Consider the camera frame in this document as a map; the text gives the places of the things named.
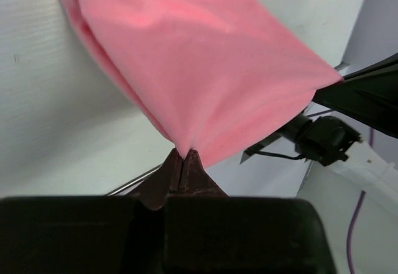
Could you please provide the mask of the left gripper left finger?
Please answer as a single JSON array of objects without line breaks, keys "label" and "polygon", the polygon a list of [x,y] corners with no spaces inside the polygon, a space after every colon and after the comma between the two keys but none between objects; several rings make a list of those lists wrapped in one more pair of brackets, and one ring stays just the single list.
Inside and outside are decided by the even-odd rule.
[{"label": "left gripper left finger", "polygon": [[173,149],[160,168],[135,187],[130,196],[137,198],[151,211],[161,209],[167,196],[178,191],[182,166],[182,157]]}]

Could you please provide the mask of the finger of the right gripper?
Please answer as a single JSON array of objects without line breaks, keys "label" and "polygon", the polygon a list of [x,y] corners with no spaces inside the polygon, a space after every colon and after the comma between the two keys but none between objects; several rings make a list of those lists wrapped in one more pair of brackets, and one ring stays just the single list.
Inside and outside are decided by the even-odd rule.
[{"label": "finger of the right gripper", "polygon": [[397,54],[319,89],[313,102],[397,137]]}]

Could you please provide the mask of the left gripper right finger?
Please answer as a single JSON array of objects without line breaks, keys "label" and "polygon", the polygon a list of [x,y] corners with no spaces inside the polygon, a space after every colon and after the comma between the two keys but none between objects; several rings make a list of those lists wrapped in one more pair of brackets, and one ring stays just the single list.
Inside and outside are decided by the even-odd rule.
[{"label": "left gripper right finger", "polygon": [[196,150],[189,150],[185,159],[180,159],[171,176],[169,190],[170,194],[176,195],[228,196],[204,170]]}]

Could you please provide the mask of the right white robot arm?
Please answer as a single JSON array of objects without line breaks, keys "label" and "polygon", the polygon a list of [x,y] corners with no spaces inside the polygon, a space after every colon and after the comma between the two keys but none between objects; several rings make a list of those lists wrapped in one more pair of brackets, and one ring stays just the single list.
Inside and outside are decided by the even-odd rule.
[{"label": "right white robot arm", "polygon": [[[314,102],[396,138],[397,55],[317,91]],[[397,213],[397,169],[343,120],[322,116],[311,121],[299,115],[286,125],[283,135],[294,142],[300,157],[320,164]]]}]

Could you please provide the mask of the pink t shirt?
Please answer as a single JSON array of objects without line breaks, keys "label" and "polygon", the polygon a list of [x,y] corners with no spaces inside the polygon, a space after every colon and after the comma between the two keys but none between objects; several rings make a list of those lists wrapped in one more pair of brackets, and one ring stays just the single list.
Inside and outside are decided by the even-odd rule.
[{"label": "pink t shirt", "polygon": [[341,76],[257,0],[60,0],[89,54],[183,157],[210,167]]}]

